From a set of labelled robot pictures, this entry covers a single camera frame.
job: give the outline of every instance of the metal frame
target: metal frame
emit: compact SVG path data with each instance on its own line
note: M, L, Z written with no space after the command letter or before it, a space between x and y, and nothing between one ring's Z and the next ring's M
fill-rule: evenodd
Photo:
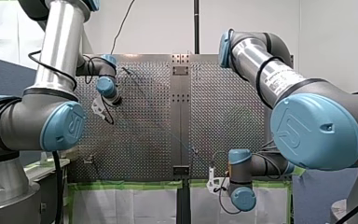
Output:
M143 86L144 90L147 90L145 94L156 94L157 96L153 95L153 101L156 101L154 105L158 106L156 110L163 110L161 112L155 111L153 109L152 112L144 112L143 108L145 108L145 102L138 99L139 97L136 95L137 93L131 92L135 88L134 83L126 83L128 87L125 87L124 90L123 107L121 110L122 114L120 116L123 116L123 118L125 119L132 120L133 122L139 122L137 124L135 123L134 125L132 125L132 128L135 129L139 128L139 126L142 126L143 128L138 130L139 132L145 132L148 130L148 128L152 128L150 126L150 123L145 123L145 120L150 121L149 119L163 119L157 121L161 125L166 126L165 128L167 130L158 130L156 134L162 134L162 132L170 132L165 133L167 134L168 139L165 137L161 138L160 136L158 138L149 139L149 142L146 141L145 145L135 144L136 146L142 147L143 150L140 150L140 148L136 148L137 150L132 153L137 153L139 155L133 155L133 157L131 155L120 155L122 153L126 153L125 150L128 148L123 147L125 144L122 145L122 143L115 142L117 140L115 137L124 136L120 135L120 132L123 132L123 130L120 130L121 124L119 124L119 121L117 122L117 127L111 127L108 126L108 124L104 123L104 121L101 120L99 117L89 113L89 121L87 124L89 125L89 127L86 127L86 130L89 132L94 131L96 133L86 133L85 139L83 139L83 142L79 146L79 160L71 163L68 174L76 175L76 173L82 172L85 174L90 174L90 176L88 177L88 179L83 178L87 177L86 175L82 175L82 178L71 178L71 176L69 176L69 180L70 182L94 181L98 179L95 178L95 175L98 175L98 173L105 172L110 172L109 174L111 175L104 175L104 178L100 179L126 179L131 181L181 180L183 183L183 187L177 191L176 220L178 224L189 224L191 223L189 179L207 178L207 170L205 169L205 173L200 173L200 171L202 171L204 165L209 164L207 161L210 160L212 154L216 151L217 148L219 148L219 146L214 146L214 149L205 149L204 147L201 151L199 151L199 149L196 147L193 148L195 139L194 135L201 134L201 136L197 136L197 138L202 138L206 141L209 141L208 138L210 138L210 136L205 135L208 133L194 133L192 130L192 128L194 128L192 127L192 125L194 125L194 123L192 123L193 119L195 118L195 116L202 116L203 113L199 110L193 111L194 106L203 107L200 98L209 99L208 97L211 97L209 95L202 95L202 93L200 93L200 91L205 89L199 90L195 88L197 87L197 85L194 85L194 83L198 81L197 78L204 78L204 80L206 80L211 77L213 80L211 82L207 80L206 85L209 85L211 83L215 85L216 82L219 82L222 79L223 82L221 83L221 85L227 85L227 92L218 92L218 94L227 94L231 91L231 88L236 88L234 89L235 92L233 93L237 96L236 100L234 100L234 105L239 105L241 103L242 95L251 98L252 107L254 107L256 110L255 116L257 117L257 122L254 124L254 126L251 125L251 127L249 129L246 129L245 131L252 130L253 128L257 128L257 130L255 130L255 132L253 133L244 133L243 129L240 128L240 133L238 133L239 135L233 138L233 141L238 142L236 143L236 145L242 146L243 140L241 140L241 137L245 134L251 136L258 136L256 139L253 139L254 142L251 144L253 147L250 148L252 151L257 151L257 147L261 146L264 143L264 133L266 132L263 127L265 116L264 107L258 101L255 92L253 91L253 89L250 88L248 83L243 82L241 79L236 77L236 75L232 74L230 70L222 70L217 65L217 55L116 55L116 58L119 62L119 64L117 65L118 85L120 85L120 83L125 83L123 81L125 80L125 78L128 78L125 77L126 74L124 71L122 71L122 66L125 66L126 68L129 68L134 72L141 73L139 75L140 77L142 77L142 80L145 83L141 81L140 84L145 84ZM82 81L80 80L78 88L80 94L77 95L79 96L82 103L84 103L84 106L90 106L89 103L92 102L92 100L97 95L94 90L95 80L93 80L93 82L91 82L89 86L85 86L85 84L81 82ZM161 90L159 88L161 85L167 86L164 86L163 90ZM220 102L221 99L217 99L217 101L215 102L217 105L211 106L218 109L220 108L218 106ZM128 103L129 106L135 108L126 108L126 103ZM216 116L218 117L221 111L216 110L207 112L216 113ZM146 115L139 118L139 116L137 117L136 113L146 113ZM216 128L215 125L215 123L202 123L202 126L207 126L208 128ZM227 126L229 125L230 124L226 124L226 126L223 127L222 130L227 129ZM236 130L231 130L227 134L237 134L237 132L235 131ZM231 138L229 138L228 140L223 140L221 144L225 144L227 141L231 141L230 139ZM111 143L108 146L103 146L104 141L111 141ZM167 141L167 143L160 145L159 143L156 143L154 141ZM156 150L150 151L151 153L163 153L164 158L162 159L165 159L164 163L159 163L159 161L156 161L160 159L160 157L156 154L153 154L156 158L152 160L155 161L155 163L148 164L147 158L145 158L145 160L141 162L141 158L147 155L145 154L145 150L151 149L149 146L150 144L156 145L156 147L164 147L156 148ZM104 153L103 158L98 155L98 153L102 152ZM120 165L117 166L116 163L112 163L111 161L109 161L112 160L111 157L116 157L116 161L121 160L117 161L120 162ZM208 164L201 164L200 159L198 157L201 157L204 162L207 162ZM103 162L103 166L97 168L101 161ZM227 166L227 158L222 158L218 161L219 162L217 170L220 173L223 173ZM201 167L201 170L193 171L193 167L190 167L191 164L193 164L195 167ZM135 174L142 170L144 171L141 174L136 175L135 177L129 175L129 173ZM166 175L164 177L160 177L158 175L150 174L153 172L160 172Z

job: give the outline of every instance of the robotic arm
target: robotic arm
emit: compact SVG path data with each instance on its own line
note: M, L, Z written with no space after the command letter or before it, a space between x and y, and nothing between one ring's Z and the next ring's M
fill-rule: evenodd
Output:
M219 63L249 81L272 109L270 130L285 159L306 169L358 168L358 92L350 94L326 80L301 76L292 69L287 47L272 34L226 32ZM241 187L251 176L260 175L255 174L255 156L231 150L229 161L231 201L242 211L252 210L255 196ZM283 171L286 161L277 163Z
M14 224L40 222L39 187L29 183L19 151L66 150L81 138L86 116L74 94L76 75L100 77L101 98L110 105L121 102L113 59L79 56L83 23L98 9L97 1L19 2L46 33L34 85L21 99L0 96L0 223Z

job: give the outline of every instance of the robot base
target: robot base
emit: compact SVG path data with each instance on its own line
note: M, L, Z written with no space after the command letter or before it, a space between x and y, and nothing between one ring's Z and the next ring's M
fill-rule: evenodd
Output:
M0 206L0 223L39 224L41 200L39 185L32 183L27 194Z

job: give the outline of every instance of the green tape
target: green tape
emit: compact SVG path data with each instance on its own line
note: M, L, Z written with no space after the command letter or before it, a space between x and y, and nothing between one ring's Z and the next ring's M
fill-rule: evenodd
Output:
M69 224L73 223L74 196L80 190L104 190L104 189L136 189L136 190L158 190L158 189L181 189L182 181L162 182L125 182L125 181L98 181L92 183L75 183L68 185L68 216Z
M305 171L306 171L305 169L296 166L295 170L292 172L292 175L302 176L305 173Z
M206 180L206 179L192 179L189 182L190 182L190 187L191 188L202 189L202 188L206 188L206 184L208 183L208 180Z
M287 189L287 218L286 221L288 224L292 224L292 194L293 187L290 184Z
M208 180L201 179L201 180L191 180L190 187L191 188L206 188L206 184ZM292 186L291 181L253 181L253 186L255 188L266 188L266 189L285 189L290 188Z

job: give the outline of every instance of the gray panel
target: gray panel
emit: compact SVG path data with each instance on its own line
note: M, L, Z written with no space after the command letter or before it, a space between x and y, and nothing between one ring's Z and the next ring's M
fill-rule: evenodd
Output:
M123 104L110 109L116 124L92 113L95 80L79 79L77 95L88 120L79 158L70 165L70 181L171 180L171 55L117 56L117 84ZM133 72L127 75L121 67ZM93 164L85 164L90 155Z
M264 107L255 90L221 69L216 55L189 55L189 63L187 55L182 56L179 63L172 55L117 56L123 105L111 110L115 126L92 114L90 105L98 95L95 78L89 85L79 79L76 94L89 118L79 158L71 164L71 182L172 180L172 166L189 163L194 163L192 178L206 178L215 151L260 148ZM122 66L136 75L128 76ZM175 74L175 68L183 70L179 66L190 66L190 71ZM198 158L188 157L193 154L190 148ZM90 156L94 163L84 162ZM218 158L222 175L227 155Z
M265 112L255 89L231 69L220 68L216 55L192 55L191 74L190 144L198 155L191 159L192 178L207 178L216 151L260 149ZM216 174L223 176L227 155L216 158Z
M25 88L34 83L36 71L0 60L0 95L22 96ZM23 166L40 160L40 152L21 152Z

